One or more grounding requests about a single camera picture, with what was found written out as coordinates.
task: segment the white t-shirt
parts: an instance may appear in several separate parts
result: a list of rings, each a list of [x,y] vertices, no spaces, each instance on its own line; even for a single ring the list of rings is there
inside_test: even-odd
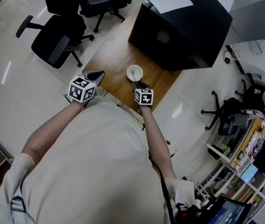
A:
[[[162,224],[168,214],[145,135],[121,108],[88,107],[61,133],[24,179],[27,212],[41,224]],[[0,223],[34,162],[17,156],[0,188]]]

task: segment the person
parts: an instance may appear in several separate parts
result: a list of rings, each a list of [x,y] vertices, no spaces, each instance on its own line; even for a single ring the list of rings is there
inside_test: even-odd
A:
[[[100,98],[73,101],[29,137],[0,187],[0,224],[169,222],[148,150],[165,179],[176,176],[150,107],[146,142],[135,117]]]

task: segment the tiled floor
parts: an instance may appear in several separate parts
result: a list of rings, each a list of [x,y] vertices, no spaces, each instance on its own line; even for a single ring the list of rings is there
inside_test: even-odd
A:
[[[133,0],[120,13],[128,17],[141,2]],[[3,0],[0,4],[0,143],[12,156],[20,153],[34,130],[67,105],[63,97],[67,84],[83,69],[72,56],[60,69],[37,57],[30,48],[37,30],[26,29],[17,39],[15,33],[28,15],[39,24],[52,16],[44,0]],[[85,18],[86,35],[93,34],[97,19]],[[120,22],[115,16],[105,15],[95,40],[82,42],[78,54],[84,66]],[[242,89],[240,79],[237,68],[223,62],[221,52],[213,68],[183,71],[153,112],[165,138],[172,143],[170,151],[177,150],[172,162],[178,178],[202,181],[217,165],[205,147],[212,132],[204,127],[212,116],[200,111],[215,108],[212,90],[221,101],[234,96],[236,87]],[[106,98],[115,99],[110,94]]]

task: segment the wooden table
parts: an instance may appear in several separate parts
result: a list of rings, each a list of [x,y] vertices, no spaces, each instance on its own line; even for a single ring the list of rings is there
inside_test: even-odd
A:
[[[154,90],[153,109],[159,104],[181,71],[168,72],[128,42],[139,9],[133,12],[103,43],[83,71],[104,70],[101,87],[136,111],[132,82],[127,68],[137,64],[143,69],[142,81]]]

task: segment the plastic buckle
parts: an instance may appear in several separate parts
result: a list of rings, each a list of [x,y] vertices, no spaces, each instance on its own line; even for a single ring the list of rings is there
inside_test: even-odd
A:
[[[11,200],[11,210],[19,211],[19,212],[26,212],[25,205],[23,198],[20,196],[15,196]]]

